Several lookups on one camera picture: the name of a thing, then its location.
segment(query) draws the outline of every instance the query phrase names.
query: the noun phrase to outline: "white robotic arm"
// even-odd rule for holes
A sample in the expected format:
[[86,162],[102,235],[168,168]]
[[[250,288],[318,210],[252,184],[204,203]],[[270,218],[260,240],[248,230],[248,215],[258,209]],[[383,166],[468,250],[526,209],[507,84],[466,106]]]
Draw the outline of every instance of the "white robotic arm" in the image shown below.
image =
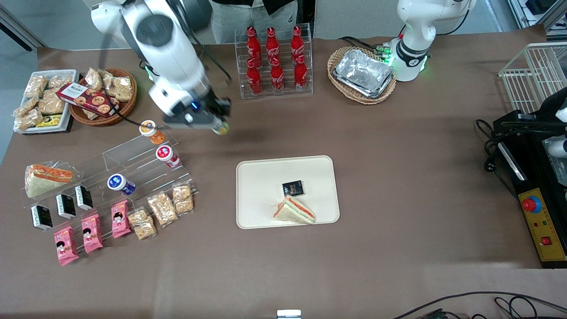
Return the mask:
[[[191,27],[210,19],[208,0],[117,0],[93,7],[91,17],[102,33],[123,39],[158,75],[149,93],[174,127],[226,127],[230,101],[210,88],[205,68],[189,41]],[[190,25],[186,11],[196,11]]]
[[417,77],[435,39],[433,22],[464,16],[476,0],[399,0],[397,14],[406,29],[401,39],[391,42],[392,66],[398,81]]

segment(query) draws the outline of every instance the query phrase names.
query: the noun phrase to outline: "red glass bottle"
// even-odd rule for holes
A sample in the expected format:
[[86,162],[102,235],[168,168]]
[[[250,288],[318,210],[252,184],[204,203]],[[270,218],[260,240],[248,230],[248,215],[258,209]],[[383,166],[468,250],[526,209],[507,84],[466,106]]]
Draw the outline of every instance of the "red glass bottle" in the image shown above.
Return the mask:
[[248,27],[246,33],[248,34],[248,42],[246,43],[248,55],[254,60],[254,66],[260,68],[262,67],[262,52],[260,51],[260,43],[256,37],[256,30],[254,27]]
[[252,95],[258,96],[262,94],[262,82],[260,81],[260,72],[258,72],[258,69],[256,68],[254,59],[249,58],[247,63],[248,63],[248,71],[246,71],[246,76],[248,77],[248,84],[250,84]]
[[272,58],[270,64],[272,65],[272,71],[270,71],[272,91],[274,94],[282,94],[284,92],[284,71],[280,66],[280,59]]
[[268,53],[268,62],[272,64],[274,58],[280,60],[280,44],[276,39],[276,30],[272,27],[268,28],[268,41],[266,41],[266,52]]
[[293,37],[291,38],[291,62],[296,63],[297,57],[303,54],[303,38],[301,37],[301,27],[293,27]]
[[305,66],[305,56],[300,54],[297,56],[297,64],[295,65],[295,90],[304,92],[307,88],[307,67]]

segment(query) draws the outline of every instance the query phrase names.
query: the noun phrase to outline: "brown table surface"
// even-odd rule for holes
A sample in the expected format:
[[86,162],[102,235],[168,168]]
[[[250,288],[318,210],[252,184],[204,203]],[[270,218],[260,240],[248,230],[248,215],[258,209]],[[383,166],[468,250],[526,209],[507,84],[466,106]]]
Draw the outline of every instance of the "brown table surface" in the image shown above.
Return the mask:
[[[385,38],[376,38],[381,43]],[[517,202],[483,171],[484,137],[509,105],[497,72],[542,28],[440,36],[427,68],[365,107],[330,83],[326,62],[345,45],[315,40],[315,93],[301,98],[233,99],[232,131],[178,130],[183,162],[199,188],[196,213],[159,236],[110,246],[61,267],[50,233],[21,209],[27,165],[79,163],[138,135],[120,123],[75,123],[69,134],[14,134],[4,164],[0,221],[0,313],[16,318],[389,318],[438,297],[473,290],[527,293],[565,304],[565,270],[542,270]],[[236,75],[234,47],[210,50]],[[139,102],[131,118],[160,119],[151,82],[130,50],[107,52],[108,67],[132,72]],[[100,51],[39,50],[41,70],[85,72]],[[211,63],[213,82],[221,79]],[[235,169],[246,160],[328,155],[341,217],[334,224],[242,230],[235,222]],[[439,304],[496,316],[489,296]],[[526,314],[528,308],[518,303]],[[541,314],[553,314],[540,308]]]

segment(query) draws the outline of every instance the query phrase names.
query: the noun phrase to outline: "black jacket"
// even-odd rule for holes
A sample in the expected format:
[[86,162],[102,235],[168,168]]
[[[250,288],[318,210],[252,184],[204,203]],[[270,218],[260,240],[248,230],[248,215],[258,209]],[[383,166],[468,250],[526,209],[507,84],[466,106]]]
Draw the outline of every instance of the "black jacket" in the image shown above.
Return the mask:
[[[254,0],[213,0],[216,3],[220,3],[222,5],[248,5],[252,6]],[[272,15],[274,12],[278,11],[279,8],[283,7],[284,5],[292,2],[293,0],[262,0],[264,2],[264,7],[269,15]]]

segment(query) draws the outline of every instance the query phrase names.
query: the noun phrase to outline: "wicker basket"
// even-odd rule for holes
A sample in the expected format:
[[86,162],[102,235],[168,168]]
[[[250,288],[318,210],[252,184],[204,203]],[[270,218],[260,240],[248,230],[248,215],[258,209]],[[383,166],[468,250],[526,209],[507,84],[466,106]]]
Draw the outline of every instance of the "wicker basket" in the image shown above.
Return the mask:
[[373,54],[372,52],[370,52],[366,49],[357,48],[357,47],[344,47],[344,48],[341,48],[341,49],[338,49],[337,51],[335,51],[331,55],[331,57],[329,58],[329,61],[327,62],[327,76],[329,77],[329,79],[331,80],[333,85],[339,91],[341,91],[341,93],[343,93],[347,98],[349,98],[353,101],[356,101],[360,104],[365,104],[365,105],[378,104],[378,103],[384,101],[392,93],[394,87],[396,87],[396,77],[395,76],[392,79],[392,81],[390,81],[388,86],[384,89],[382,94],[380,94],[380,96],[377,99],[370,99],[370,98],[362,95],[362,93],[360,93],[360,92],[356,91],[355,89],[351,88],[350,86],[338,81],[333,76],[333,69],[342,60],[342,57],[345,56],[345,53],[347,51],[355,50],[355,49],[361,50],[362,52],[364,52],[365,54],[367,54],[368,56],[370,56],[372,58],[375,58],[377,60],[379,59],[379,57],[377,55]]
[[[115,77],[129,77],[130,78],[130,83],[132,84],[132,99],[128,102],[122,102],[120,103],[120,109],[119,112],[120,114],[124,115],[124,116],[128,116],[130,113],[132,113],[132,110],[134,109],[134,105],[136,105],[136,95],[138,93],[138,88],[136,85],[136,80],[134,79],[134,77],[122,70],[122,69],[106,69],[106,71],[110,72],[113,76]],[[86,82],[84,80],[84,78],[82,78],[79,81],[80,85],[85,85]],[[118,114],[114,114],[111,117],[97,117],[94,120],[89,120],[87,115],[83,112],[83,109],[75,106],[75,105],[71,105],[69,104],[69,111],[71,111],[71,115],[75,118],[75,120],[86,124],[86,125],[92,125],[92,126],[108,126],[108,125],[112,125],[112,124],[116,124],[118,122],[120,122],[122,120],[122,118],[120,116],[118,116]]]

